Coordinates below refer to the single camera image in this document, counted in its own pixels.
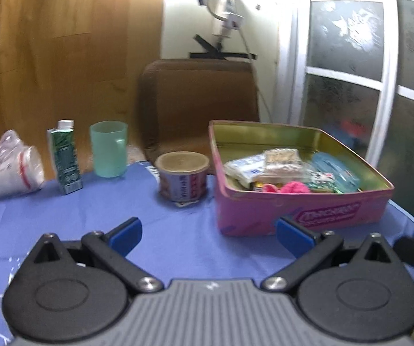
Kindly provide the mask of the pink fluffy object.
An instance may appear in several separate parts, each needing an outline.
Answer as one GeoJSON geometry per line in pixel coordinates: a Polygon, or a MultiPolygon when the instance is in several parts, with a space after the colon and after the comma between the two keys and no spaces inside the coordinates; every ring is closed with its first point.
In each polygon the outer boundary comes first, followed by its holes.
{"type": "Polygon", "coordinates": [[[262,192],[279,194],[309,194],[311,191],[306,184],[298,181],[292,181],[284,184],[282,187],[278,187],[275,184],[264,184],[262,192]]]}

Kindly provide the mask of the white wet wipes pack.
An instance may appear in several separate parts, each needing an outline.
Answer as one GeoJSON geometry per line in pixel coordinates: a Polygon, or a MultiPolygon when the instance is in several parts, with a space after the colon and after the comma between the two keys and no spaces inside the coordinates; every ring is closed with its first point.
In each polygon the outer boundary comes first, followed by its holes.
{"type": "Polygon", "coordinates": [[[256,179],[263,175],[265,155],[251,155],[241,159],[231,160],[223,165],[225,174],[237,180],[241,186],[249,188],[256,179]]]}

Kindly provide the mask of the green patterned pocket tissue pack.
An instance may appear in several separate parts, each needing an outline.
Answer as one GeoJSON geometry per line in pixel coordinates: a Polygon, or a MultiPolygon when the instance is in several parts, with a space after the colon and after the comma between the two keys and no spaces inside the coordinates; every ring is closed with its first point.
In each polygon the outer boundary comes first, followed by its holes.
{"type": "Polygon", "coordinates": [[[337,185],[333,173],[313,172],[305,183],[310,192],[336,193],[337,185]]]}

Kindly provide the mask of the blue plastic case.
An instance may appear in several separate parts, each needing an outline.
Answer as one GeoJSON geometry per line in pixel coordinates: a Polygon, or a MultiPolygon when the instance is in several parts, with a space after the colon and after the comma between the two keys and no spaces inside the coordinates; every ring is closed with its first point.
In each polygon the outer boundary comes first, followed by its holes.
{"type": "Polygon", "coordinates": [[[341,193],[354,193],[360,187],[360,179],[341,160],[325,153],[312,155],[311,164],[320,172],[333,175],[335,187],[341,193]]]}

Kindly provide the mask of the yellow ink refill box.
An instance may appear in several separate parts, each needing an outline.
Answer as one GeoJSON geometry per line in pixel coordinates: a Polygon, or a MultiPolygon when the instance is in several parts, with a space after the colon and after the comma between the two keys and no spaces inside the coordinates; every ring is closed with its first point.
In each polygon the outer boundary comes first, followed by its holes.
{"type": "Polygon", "coordinates": [[[254,191],[261,191],[264,187],[264,184],[261,182],[256,182],[253,184],[252,188],[254,191]]]}

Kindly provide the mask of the bag of cotton swabs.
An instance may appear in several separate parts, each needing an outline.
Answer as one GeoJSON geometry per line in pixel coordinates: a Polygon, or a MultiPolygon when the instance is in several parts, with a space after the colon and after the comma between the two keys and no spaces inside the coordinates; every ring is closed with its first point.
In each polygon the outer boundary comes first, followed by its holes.
{"type": "Polygon", "coordinates": [[[264,158],[263,179],[287,183],[305,175],[305,166],[298,149],[269,149],[264,152],[264,158]]]}

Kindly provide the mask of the blue patterned tablecloth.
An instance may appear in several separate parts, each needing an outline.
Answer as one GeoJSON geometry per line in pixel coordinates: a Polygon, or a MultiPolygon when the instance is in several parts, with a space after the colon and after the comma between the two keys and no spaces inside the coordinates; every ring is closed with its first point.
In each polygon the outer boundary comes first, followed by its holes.
{"type": "Polygon", "coordinates": [[[165,294],[136,299],[112,328],[89,345],[335,345],[300,317],[281,294],[266,294],[259,282],[292,261],[274,237],[228,238],[215,222],[215,200],[176,206],[157,192],[144,163],[126,175],[84,177],[84,188],[62,195],[55,183],[35,193],[0,200],[0,345],[22,345],[1,312],[7,286],[45,233],[78,240],[108,231],[130,217],[143,225],[130,261],[168,287],[165,294]]]}

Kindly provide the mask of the pink biscuit tin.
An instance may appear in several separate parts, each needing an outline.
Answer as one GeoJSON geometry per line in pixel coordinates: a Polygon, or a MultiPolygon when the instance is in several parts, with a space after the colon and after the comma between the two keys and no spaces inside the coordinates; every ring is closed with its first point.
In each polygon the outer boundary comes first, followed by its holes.
{"type": "Polygon", "coordinates": [[[394,186],[323,130],[212,121],[217,226],[227,236],[274,234],[287,217],[304,227],[379,221],[394,186]]]}

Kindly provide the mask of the peanut can with lid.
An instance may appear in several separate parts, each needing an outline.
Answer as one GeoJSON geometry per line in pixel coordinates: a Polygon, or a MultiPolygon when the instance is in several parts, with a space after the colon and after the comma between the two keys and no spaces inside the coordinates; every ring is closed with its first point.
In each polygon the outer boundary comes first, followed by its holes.
{"type": "Polygon", "coordinates": [[[178,151],[155,161],[159,193],[176,205],[198,202],[207,193],[209,158],[198,152],[178,151]]]}

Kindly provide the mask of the teal plastic mug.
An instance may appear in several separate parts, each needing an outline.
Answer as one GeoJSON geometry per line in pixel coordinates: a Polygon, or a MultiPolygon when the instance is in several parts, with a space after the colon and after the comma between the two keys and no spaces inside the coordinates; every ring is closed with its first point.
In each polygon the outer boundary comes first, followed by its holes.
{"type": "Polygon", "coordinates": [[[101,121],[90,126],[94,173],[103,178],[122,176],[127,167],[127,124],[101,121]]]}

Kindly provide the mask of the green drink carton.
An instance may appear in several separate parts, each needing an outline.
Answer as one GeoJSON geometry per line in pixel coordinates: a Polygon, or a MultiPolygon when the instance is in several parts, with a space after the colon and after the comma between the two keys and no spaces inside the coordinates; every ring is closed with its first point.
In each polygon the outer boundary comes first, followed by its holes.
{"type": "Polygon", "coordinates": [[[47,131],[52,167],[64,195],[83,188],[74,139],[74,121],[59,120],[47,131]]]}

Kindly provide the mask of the bagged stack of paper cups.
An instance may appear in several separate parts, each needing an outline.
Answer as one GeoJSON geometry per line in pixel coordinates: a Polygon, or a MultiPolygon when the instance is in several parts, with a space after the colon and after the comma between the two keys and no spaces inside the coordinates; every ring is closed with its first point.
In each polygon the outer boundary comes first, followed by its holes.
{"type": "Polygon", "coordinates": [[[15,130],[7,130],[0,139],[0,198],[40,190],[44,167],[35,146],[28,146],[15,130]]]}

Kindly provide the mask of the brown chair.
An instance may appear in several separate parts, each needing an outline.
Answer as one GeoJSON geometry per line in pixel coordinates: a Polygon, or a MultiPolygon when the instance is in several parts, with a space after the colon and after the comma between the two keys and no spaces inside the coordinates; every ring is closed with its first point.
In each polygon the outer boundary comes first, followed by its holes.
{"type": "Polygon", "coordinates": [[[259,121],[252,66],[219,59],[160,59],[141,74],[137,125],[145,157],[168,152],[211,158],[212,120],[259,121]]]}

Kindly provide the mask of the frosted glass sliding door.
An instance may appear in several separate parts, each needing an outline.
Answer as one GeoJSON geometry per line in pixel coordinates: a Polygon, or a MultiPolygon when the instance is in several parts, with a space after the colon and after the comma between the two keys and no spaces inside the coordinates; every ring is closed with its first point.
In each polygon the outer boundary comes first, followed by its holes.
{"type": "Polygon", "coordinates": [[[344,142],[414,216],[414,0],[273,0],[273,9],[272,120],[344,142]]]}

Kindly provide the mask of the white power strip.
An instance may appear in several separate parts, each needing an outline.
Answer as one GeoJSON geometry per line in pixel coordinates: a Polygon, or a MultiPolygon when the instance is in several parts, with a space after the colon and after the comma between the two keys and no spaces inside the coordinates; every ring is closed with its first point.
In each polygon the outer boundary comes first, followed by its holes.
{"type": "Polygon", "coordinates": [[[241,29],[243,16],[237,12],[237,0],[209,0],[209,9],[214,18],[212,35],[217,45],[222,45],[233,31],[241,29]]]}

